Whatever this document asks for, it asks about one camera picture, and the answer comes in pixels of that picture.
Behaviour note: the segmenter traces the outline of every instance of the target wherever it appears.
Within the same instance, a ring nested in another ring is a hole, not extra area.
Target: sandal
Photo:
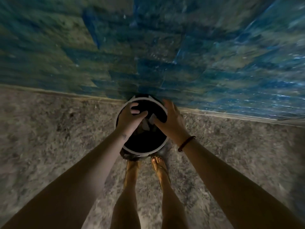
[[[140,162],[134,162],[134,164],[133,164],[133,165],[131,165],[130,167],[128,167],[128,165],[129,165],[129,163],[130,163],[130,162],[132,162],[132,161],[127,161],[123,189],[124,189],[124,188],[126,187],[126,185],[127,185],[126,176],[127,176],[128,171],[129,171],[130,169],[132,169],[134,166],[137,166],[137,167],[138,167],[137,172],[138,172],[138,171],[139,171],[139,169],[140,169]]]
[[[159,178],[159,176],[158,176],[158,171],[157,171],[158,169],[155,170],[154,165],[153,165],[153,158],[154,158],[154,159],[155,159],[155,158],[159,158],[159,159],[161,159],[162,161],[164,161],[164,160],[163,160],[162,157],[160,157],[160,156],[153,156],[153,157],[151,157],[151,159],[150,159],[150,163],[151,163],[151,165],[152,165],[152,169],[155,171],[157,177]],[[158,163],[157,163],[157,166],[158,166],[159,168],[161,168],[161,169],[164,170],[164,172],[167,174],[168,180],[170,181],[170,177],[169,177],[169,175],[168,175],[167,167],[164,168],[163,166],[158,165]]]

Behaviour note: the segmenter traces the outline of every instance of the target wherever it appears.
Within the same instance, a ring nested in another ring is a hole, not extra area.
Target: speckled floor
[[[0,226],[112,131],[118,104],[0,89]],[[192,135],[305,219],[305,129],[185,114]],[[231,228],[183,153],[167,153],[191,228]],[[83,228],[109,228],[123,188],[118,158]],[[137,182],[142,228],[160,228],[161,189],[150,161]]]

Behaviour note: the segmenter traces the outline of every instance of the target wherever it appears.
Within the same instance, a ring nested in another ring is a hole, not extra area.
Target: leg
[[[169,228],[189,228],[184,208],[177,195],[170,186],[170,180],[166,172],[166,165],[159,157],[152,158],[152,165],[157,171],[157,175],[163,190],[162,199],[162,229]]]
[[[139,165],[139,162],[127,162],[124,190],[114,206],[110,229],[141,228],[135,196]]]

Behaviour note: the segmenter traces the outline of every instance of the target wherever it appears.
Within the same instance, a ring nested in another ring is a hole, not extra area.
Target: floor
[[[0,226],[113,129],[120,104],[0,89]],[[185,114],[192,135],[305,219],[305,129]],[[177,146],[167,146],[174,191],[191,228],[232,228]],[[83,228],[109,228],[126,162],[118,157]],[[160,228],[161,189],[148,159],[137,182],[142,228]]]

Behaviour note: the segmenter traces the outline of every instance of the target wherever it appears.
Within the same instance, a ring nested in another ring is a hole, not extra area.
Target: bucket
[[[139,103],[138,106],[133,107],[141,112],[148,111],[146,119],[149,120],[154,114],[161,122],[165,123],[167,120],[167,110],[162,103],[149,95],[136,95],[133,96],[127,103],[125,103],[120,111],[116,114],[114,120],[114,129],[118,123],[118,117],[124,107],[130,102]],[[160,150],[167,142],[168,138],[164,133],[155,125],[150,125],[152,131],[143,131],[140,134],[133,133],[128,141],[124,144],[123,150],[140,157],[146,157]]]

